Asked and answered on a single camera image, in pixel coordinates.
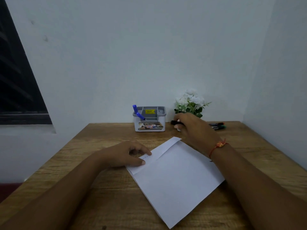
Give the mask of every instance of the hand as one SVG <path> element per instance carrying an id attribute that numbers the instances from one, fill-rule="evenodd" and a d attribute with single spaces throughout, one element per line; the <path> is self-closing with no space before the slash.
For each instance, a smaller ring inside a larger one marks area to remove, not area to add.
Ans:
<path id="1" fill-rule="evenodd" d="M 147 154 L 151 155 L 151 151 L 144 145 L 136 141 L 124 141 L 117 145 L 114 145 L 109 148 L 101 150 L 101 153 L 105 156 L 109 166 L 118 167 L 118 166 L 140 166 L 144 165 L 145 161 L 131 156 L 132 154 Z"/>
<path id="2" fill-rule="evenodd" d="M 210 125 L 191 113 L 176 114 L 174 120 L 180 120 L 185 126 L 177 124 L 174 127 L 181 130 L 188 142 L 205 156 L 208 156 L 216 143 L 222 141 Z"/>

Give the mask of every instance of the pen holder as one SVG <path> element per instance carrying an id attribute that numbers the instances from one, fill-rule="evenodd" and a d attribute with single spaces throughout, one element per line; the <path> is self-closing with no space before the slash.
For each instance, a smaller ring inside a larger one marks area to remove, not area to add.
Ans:
<path id="1" fill-rule="evenodd" d="M 140 119 L 133 112 L 135 131 L 165 131 L 165 106 L 138 106 L 138 112 L 144 116 L 145 120 Z"/>

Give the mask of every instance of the right hand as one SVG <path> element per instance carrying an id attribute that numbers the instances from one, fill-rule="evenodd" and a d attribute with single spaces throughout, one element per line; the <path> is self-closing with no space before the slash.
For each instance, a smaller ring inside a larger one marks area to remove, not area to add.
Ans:
<path id="1" fill-rule="evenodd" d="M 207 157 L 216 143 L 222 141 L 207 122 L 191 113 L 176 114 L 174 120 L 184 123 L 185 126 L 176 124 L 174 127 L 181 130 L 188 142 Z"/>

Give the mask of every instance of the wooden table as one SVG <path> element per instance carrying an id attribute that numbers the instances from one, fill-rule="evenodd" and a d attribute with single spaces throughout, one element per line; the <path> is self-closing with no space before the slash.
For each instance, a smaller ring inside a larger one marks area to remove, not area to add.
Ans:
<path id="1" fill-rule="evenodd" d="M 253 165 L 307 201 L 307 172 L 240 122 L 227 122 L 218 133 Z M 150 150 L 173 136 L 135 132 L 132 123 L 91 123 L 0 204 L 0 225 L 52 187 L 92 151 L 124 140 L 137 140 Z M 73 217 L 70 229 L 168 229 L 125 168 L 103 171 Z M 223 182 L 173 229 L 252 229 L 236 196 Z"/>

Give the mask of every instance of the white wall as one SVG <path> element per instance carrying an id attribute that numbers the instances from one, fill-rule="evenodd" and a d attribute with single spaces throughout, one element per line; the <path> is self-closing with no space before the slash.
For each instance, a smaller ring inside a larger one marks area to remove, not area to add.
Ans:
<path id="1" fill-rule="evenodd" d="M 0 182 L 36 171 L 90 122 L 196 88 L 242 120 L 274 0 L 6 0 L 56 135 L 0 137 Z"/>
<path id="2" fill-rule="evenodd" d="M 307 169 L 307 0 L 276 0 L 244 123 Z"/>

